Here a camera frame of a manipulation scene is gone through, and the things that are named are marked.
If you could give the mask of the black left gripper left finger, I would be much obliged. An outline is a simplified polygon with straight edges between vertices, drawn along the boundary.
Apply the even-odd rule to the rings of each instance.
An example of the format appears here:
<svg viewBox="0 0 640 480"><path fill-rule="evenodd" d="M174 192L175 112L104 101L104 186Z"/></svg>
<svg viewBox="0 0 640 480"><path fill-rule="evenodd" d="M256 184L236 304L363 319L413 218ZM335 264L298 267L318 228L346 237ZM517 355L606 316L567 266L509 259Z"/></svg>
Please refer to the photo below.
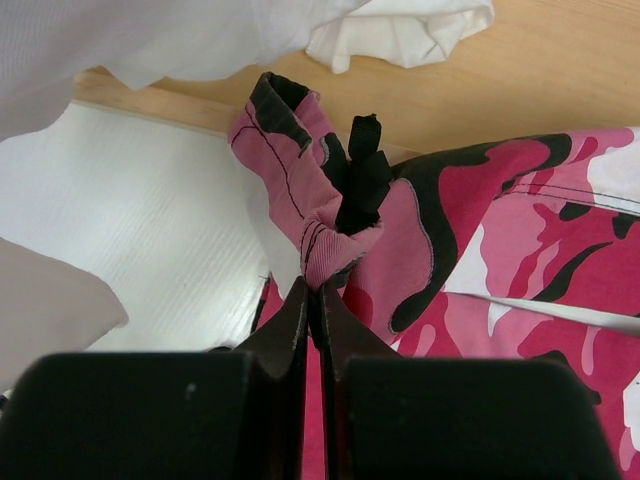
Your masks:
<svg viewBox="0 0 640 480"><path fill-rule="evenodd" d="M1 416L5 479L297 479L308 287L229 351L59 353Z"/></svg>

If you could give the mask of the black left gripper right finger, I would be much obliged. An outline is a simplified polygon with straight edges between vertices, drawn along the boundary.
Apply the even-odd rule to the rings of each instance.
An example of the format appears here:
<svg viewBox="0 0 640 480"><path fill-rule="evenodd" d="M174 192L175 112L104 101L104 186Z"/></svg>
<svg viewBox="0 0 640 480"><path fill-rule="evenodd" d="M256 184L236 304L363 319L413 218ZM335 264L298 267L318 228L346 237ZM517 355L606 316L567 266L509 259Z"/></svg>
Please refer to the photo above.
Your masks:
<svg viewBox="0 0 640 480"><path fill-rule="evenodd" d="M405 358L317 295L330 479L617 479L595 394L557 356Z"/></svg>

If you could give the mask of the pink camouflage trousers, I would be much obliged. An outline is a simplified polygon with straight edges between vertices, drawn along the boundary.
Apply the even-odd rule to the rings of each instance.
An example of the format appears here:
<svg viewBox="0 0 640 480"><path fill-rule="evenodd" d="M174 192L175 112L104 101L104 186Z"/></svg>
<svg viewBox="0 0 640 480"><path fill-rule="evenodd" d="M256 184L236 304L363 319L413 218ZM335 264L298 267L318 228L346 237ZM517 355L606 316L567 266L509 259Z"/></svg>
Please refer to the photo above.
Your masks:
<svg viewBox="0 0 640 480"><path fill-rule="evenodd" d="M319 96L262 74L228 135L269 277L297 278L412 357L543 358L588 387L639 475L639 131L544 134L389 165L375 116L342 144Z"/></svg>

